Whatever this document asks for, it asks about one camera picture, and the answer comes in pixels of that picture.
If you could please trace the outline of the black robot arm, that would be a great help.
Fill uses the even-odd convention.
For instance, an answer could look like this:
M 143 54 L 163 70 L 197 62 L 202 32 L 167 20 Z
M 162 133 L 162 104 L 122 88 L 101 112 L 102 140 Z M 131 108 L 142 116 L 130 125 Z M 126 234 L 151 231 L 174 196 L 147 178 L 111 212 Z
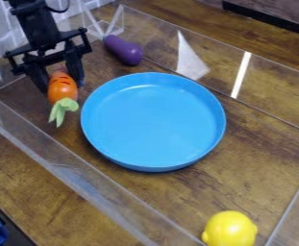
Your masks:
M 82 58 L 93 51 L 87 39 L 87 28 L 61 32 L 53 13 L 67 10 L 53 9 L 46 0 L 6 0 L 11 5 L 11 14 L 16 17 L 29 43 L 12 51 L 4 58 L 10 61 L 15 75 L 29 76 L 42 92 L 49 91 L 50 74 L 47 67 L 66 62 L 67 72 L 78 87 L 85 84 Z

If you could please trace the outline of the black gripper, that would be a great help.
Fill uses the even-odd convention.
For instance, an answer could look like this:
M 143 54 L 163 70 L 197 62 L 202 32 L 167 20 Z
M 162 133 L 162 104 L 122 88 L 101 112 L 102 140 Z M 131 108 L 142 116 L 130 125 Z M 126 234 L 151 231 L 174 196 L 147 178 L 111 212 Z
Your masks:
M 49 92 L 50 74 L 47 67 L 58 62 L 66 62 L 67 70 L 78 87 L 85 84 L 83 55 L 93 51 L 86 36 L 87 28 L 61 32 L 58 42 L 37 46 L 29 43 L 12 51 L 4 58 L 10 61 L 15 75 L 26 74 L 38 89 Z

